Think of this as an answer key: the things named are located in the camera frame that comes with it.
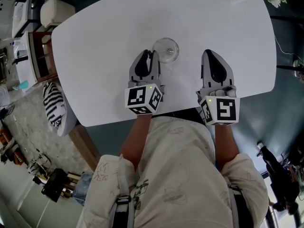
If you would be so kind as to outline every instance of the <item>black and white pillow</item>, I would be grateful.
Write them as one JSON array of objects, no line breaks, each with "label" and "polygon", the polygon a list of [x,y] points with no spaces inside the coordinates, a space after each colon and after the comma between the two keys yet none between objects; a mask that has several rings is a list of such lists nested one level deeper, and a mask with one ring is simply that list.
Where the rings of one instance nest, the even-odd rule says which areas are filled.
[{"label": "black and white pillow", "polygon": [[48,81],[43,87],[42,94],[48,122],[53,127],[59,127],[62,116],[66,113],[61,92],[52,81]]}]

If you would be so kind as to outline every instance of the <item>person's arm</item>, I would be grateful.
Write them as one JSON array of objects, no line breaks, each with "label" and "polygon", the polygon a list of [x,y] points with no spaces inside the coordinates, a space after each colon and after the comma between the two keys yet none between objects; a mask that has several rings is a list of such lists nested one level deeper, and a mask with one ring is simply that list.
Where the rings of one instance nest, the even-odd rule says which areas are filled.
[{"label": "person's arm", "polygon": [[227,162],[239,154],[230,126],[215,126],[215,157],[221,171]]},{"label": "person's arm", "polygon": [[152,115],[139,115],[125,140],[120,154],[129,160],[136,170],[141,160],[143,149],[146,144],[146,139],[150,127]]}]

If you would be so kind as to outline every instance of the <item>shirt sleeve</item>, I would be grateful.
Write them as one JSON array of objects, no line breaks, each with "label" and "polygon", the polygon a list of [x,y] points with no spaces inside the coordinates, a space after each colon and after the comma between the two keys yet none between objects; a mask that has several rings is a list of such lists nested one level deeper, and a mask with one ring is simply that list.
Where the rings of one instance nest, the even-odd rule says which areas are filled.
[{"label": "shirt sleeve", "polygon": [[[129,190],[134,187],[134,166],[126,160],[125,176]],[[92,177],[84,207],[84,223],[87,228],[108,228],[109,214],[120,195],[118,185],[119,157],[103,155]]]},{"label": "shirt sleeve", "polygon": [[221,173],[232,185],[242,190],[254,227],[259,228],[267,213],[268,192],[263,177],[255,169],[250,157],[238,154],[224,165]]}]

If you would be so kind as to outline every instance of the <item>shoe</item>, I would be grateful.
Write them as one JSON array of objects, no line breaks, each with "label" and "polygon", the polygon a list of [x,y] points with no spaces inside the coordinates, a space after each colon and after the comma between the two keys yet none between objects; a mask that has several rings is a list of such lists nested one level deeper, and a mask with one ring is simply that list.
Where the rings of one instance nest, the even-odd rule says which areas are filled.
[{"label": "shoe", "polygon": [[258,149],[260,150],[259,153],[257,154],[257,157],[258,157],[258,158],[259,158],[259,157],[262,157],[263,154],[262,154],[262,152],[261,152],[261,149],[264,147],[264,144],[263,144],[262,142],[258,142],[258,143],[256,144],[256,146],[257,146]]},{"label": "shoe", "polygon": [[256,145],[259,148],[259,150],[264,147],[264,144],[262,142],[258,142]]}]

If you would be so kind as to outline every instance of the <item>wall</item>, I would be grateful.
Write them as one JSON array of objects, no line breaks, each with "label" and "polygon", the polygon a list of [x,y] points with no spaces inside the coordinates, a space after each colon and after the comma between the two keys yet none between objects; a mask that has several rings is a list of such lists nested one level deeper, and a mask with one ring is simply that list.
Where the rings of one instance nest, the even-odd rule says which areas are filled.
[{"label": "wall", "polygon": [[26,165],[15,165],[7,161],[5,165],[0,166],[0,193],[4,201],[14,207],[27,186],[31,184],[33,177],[29,175]]},{"label": "wall", "polygon": [[31,228],[12,206],[7,206],[0,194],[0,221],[6,228]]},{"label": "wall", "polygon": [[59,198],[55,203],[41,191],[42,186],[34,184],[19,209],[29,225],[32,228],[75,228],[83,207],[72,198]]}]

